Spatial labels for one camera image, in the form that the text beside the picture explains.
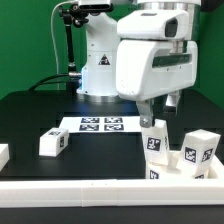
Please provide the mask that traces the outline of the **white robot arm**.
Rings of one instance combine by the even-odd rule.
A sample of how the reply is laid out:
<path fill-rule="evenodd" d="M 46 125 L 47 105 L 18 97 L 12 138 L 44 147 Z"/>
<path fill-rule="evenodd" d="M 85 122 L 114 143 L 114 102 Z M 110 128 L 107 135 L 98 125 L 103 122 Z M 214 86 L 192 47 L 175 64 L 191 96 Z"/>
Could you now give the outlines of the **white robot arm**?
<path fill-rule="evenodd" d="M 87 14 L 87 62 L 80 93 L 92 100 L 134 101 L 140 125 L 154 123 L 153 102 L 177 111 L 180 91 L 195 83 L 195 30 L 201 0 L 79 0 Z"/>

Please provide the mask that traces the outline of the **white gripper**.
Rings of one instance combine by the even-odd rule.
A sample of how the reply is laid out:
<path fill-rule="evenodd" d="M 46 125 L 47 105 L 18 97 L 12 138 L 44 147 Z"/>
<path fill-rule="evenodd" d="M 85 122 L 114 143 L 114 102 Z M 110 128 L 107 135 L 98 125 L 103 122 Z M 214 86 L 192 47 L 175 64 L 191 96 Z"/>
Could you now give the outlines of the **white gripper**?
<path fill-rule="evenodd" d="M 169 93 L 165 111 L 177 113 L 181 98 L 177 90 L 195 83 L 197 44 L 189 41 L 187 52 L 180 54 L 171 54 L 172 48 L 169 41 L 143 40 L 123 40 L 118 46 L 116 89 L 121 98 L 138 101 L 141 127 L 154 125 L 152 98 Z"/>

